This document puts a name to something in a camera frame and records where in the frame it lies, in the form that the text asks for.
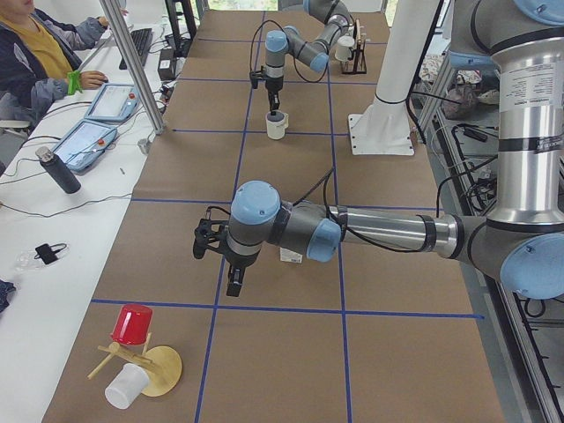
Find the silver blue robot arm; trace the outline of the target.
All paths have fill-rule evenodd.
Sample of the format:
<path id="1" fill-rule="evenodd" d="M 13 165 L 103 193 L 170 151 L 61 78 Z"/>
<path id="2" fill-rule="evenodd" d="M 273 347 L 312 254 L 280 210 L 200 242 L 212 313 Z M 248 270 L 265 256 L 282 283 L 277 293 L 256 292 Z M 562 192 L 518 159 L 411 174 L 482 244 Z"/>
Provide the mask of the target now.
<path id="1" fill-rule="evenodd" d="M 312 71 L 324 72 L 331 48 L 347 35 L 353 19 L 343 1 L 304 1 L 304 11 L 324 24 L 313 41 L 306 41 L 294 26 L 269 31 L 265 39 L 265 64 L 257 74 L 265 81 L 270 114 L 279 110 L 279 92 L 283 89 L 286 55 L 306 64 Z"/>
<path id="2" fill-rule="evenodd" d="M 375 95 L 350 118 L 338 168 L 325 178 L 340 204 L 286 200 L 254 172 L 234 191 L 219 227 L 229 265 L 226 292 L 240 293 L 245 270 L 265 244 L 329 262 L 341 242 L 395 253 L 432 252 L 467 263 L 522 296 L 563 293 L 563 4 L 457 1 L 450 61 L 500 74 L 497 194 L 483 217 L 437 211 L 427 149 L 407 132 L 405 100 L 434 28 L 435 2 L 406 1 L 392 27 Z"/>

